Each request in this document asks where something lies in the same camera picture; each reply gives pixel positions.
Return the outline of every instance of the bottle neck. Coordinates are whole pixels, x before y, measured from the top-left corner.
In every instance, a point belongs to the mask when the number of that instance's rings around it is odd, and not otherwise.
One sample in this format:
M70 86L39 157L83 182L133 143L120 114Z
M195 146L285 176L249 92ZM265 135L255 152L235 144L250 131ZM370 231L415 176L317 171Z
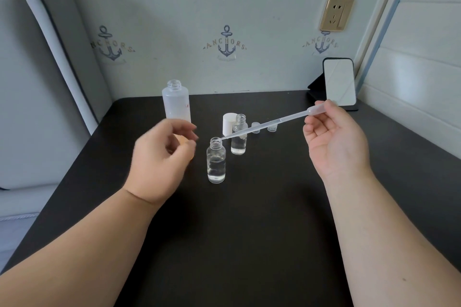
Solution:
M167 84L170 90L180 90L181 89L181 82L179 80L173 79L173 80L170 80Z
M219 137L213 137L210 140L210 148L213 150L221 149L223 146L223 141Z
M247 118L246 118L245 114L237 114L237 118L235 120L235 123L237 125L243 125L243 124L245 124L246 120L247 120Z

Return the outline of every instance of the gold outlet plate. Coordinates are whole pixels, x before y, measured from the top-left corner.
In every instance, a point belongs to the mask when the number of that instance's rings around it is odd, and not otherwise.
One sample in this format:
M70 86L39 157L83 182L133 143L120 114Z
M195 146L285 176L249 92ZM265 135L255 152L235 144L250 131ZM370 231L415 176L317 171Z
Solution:
M328 0L320 30L341 32L346 27L354 0Z

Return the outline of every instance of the white panel wall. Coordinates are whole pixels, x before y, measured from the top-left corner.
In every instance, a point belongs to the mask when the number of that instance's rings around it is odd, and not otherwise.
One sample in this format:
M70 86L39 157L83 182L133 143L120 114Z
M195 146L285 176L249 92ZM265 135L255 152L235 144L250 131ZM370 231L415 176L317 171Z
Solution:
M461 158L461 0L401 0L359 97Z
M118 99L160 95L172 78L191 94L304 89L322 72L323 57L356 58L377 0L356 0L346 31L325 37L318 29L326 0L77 3ZM229 50L236 46L228 57L218 49L225 25L233 33ZM329 48L319 53L316 44ZM113 59L102 54L110 51Z

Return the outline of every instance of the anchor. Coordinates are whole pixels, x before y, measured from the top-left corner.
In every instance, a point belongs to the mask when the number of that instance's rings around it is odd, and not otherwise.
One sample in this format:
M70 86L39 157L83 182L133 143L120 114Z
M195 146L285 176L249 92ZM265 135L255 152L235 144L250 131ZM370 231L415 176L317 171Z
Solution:
M321 33L323 34L322 44L321 44L320 47L318 48L318 47L317 47L317 43L315 43L315 48L317 49L317 51L319 52L319 54L321 54L322 52L328 50L328 48L330 47L330 44L328 44L328 46L327 46L326 48L323 47L323 44L325 43L325 36L327 36L328 34L330 34L330 32L323 30Z
M100 30L101 33L99 33L98 36L100 36L101 38L104 38L106 40L108 38L112 38L112 34L107 33L107 28L105 26L103 26L103 25L100 26L99 30ZM112 61L117 60L122 55L122 49L121 48L118 49L117 54L114 54L113 51L112 51L112 46L107 45L107 44L106 44L106 46L107 46L107 50L109 50L108 54L106 54L104 51L102 51L101 48L99 48L99 52L101 54L103 54L104 56L106 56L107 58L110 58Z
M224 32L221 33L223 36L226 37L226 48L225 48L226 50L222 51L221 47L218 45L218 50L220 51L221 54L223 54L226 57L228 57L230 54L232 54L235 51L235 47L232 49L232 51L229 51L229 40L227 39L227 37L232 35L232 32L229 32L230 29L231 28L228 25L225 25Z

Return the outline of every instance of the plastic dropper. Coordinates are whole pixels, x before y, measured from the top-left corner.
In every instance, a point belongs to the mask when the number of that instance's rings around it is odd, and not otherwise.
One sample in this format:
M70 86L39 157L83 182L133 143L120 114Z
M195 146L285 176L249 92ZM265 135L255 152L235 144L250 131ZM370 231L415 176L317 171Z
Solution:
M256 131L256 130L261 130L261 129L264 129L264 128L266 128L268 126L271 126L271 125L285 123L285 121L305 117L306 115L317 115L317 114L325 113L325 112L326 112L326 110L325 110L324 104L321 103L318 106L309 107L305 111L295 113L295 114L292 114L292 115L287 115L286 117L283 117L283 118L271 120L271 121L268 121L267 123L264 123L264 124L260 124L260 125L257 125L257 126L252 126L252 127L249 127L248 129L243 129L243 130L234 132L233 134L230 134L230 135L222 137L221 140L226 140L228 138L246 135L246 134L249 134L250 132L253 132L253 131Z

